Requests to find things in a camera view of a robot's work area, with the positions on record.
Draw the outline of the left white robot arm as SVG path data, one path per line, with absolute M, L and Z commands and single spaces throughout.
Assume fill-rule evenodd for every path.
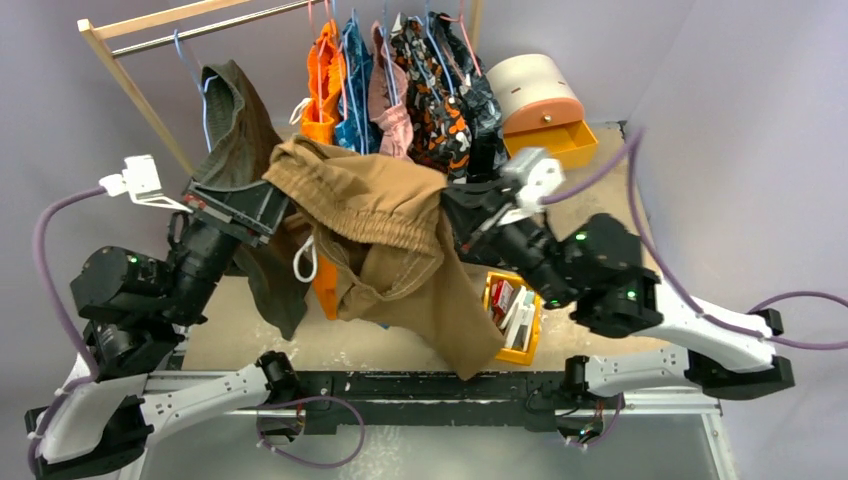
M 60 317 L 78 352 L 73 370 L 50 406 L 26 415 L 36 478 L 104 475 L 210 418 L 295 402 L 297 375 L 276 352 L 179 391 L 146 391 L 152 373 L 181 343 L 182 329 L 204 322 L 238 249 L 267 243 L 288 204 L 265 181 L 237 188 L 191 182 L 171 218 L 166 259 L 105 246 L 85 261 L 71 290 L 86 327 L 78 330 L 67 314 Z

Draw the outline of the tan brown shorts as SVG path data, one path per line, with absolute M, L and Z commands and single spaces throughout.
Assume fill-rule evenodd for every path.
M 501 350 L 454 248 L 444 175 L 295 135 L 274 147 L 263 178 L 295 203 L 318 255 L 336 268 L 338 319 L 412 331 L 462 380 Z

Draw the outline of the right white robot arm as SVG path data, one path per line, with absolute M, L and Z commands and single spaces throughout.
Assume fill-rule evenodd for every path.
M 783 332 L 776 310 L 733 313 L 727 327 L 711 323 L 718 307 L 686 302 L 668 275 L 645 267 L 640 238 L 611 215 L 593 215 L 557 239 L 532 219 L 506 221 L 512 202 L 501 182 L 452 185 L 441 204 L 461 252 L 497 259 L 546 308 L 569 308 L 575 323 L 606 338 L 662 341 L 650 352 L 569 358 L 561 381 L 569 404 L 672 386 L 744 401 L 794 385 L 791 362 L 771 345 Z

